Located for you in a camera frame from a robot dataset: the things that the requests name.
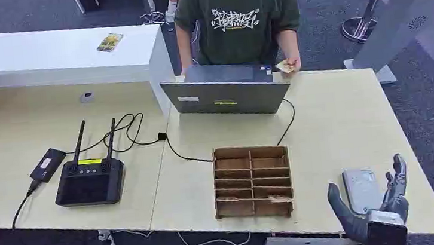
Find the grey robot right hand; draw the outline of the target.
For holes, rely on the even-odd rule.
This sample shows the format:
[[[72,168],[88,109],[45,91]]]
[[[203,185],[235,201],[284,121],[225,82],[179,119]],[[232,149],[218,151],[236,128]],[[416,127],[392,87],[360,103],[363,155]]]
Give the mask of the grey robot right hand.
[[[381,206],[365,216],[354,214],[341,200],[340,189],[328,184],[327,199],[346,236],[362,245],[405,245],[408,229],[407,165],[401,154],[393,157],[395,173],[386,173],[387,189]]]

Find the person's left hand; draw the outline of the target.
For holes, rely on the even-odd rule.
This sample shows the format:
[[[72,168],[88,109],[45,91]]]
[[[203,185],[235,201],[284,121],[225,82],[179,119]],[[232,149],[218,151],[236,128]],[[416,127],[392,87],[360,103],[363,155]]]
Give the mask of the person's left hand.
[[[296,75],[302,67],[300,56],[284,59],[284,61],[282,61],[282,64],[285,68],[285,70],[282,71],[283,76]]]

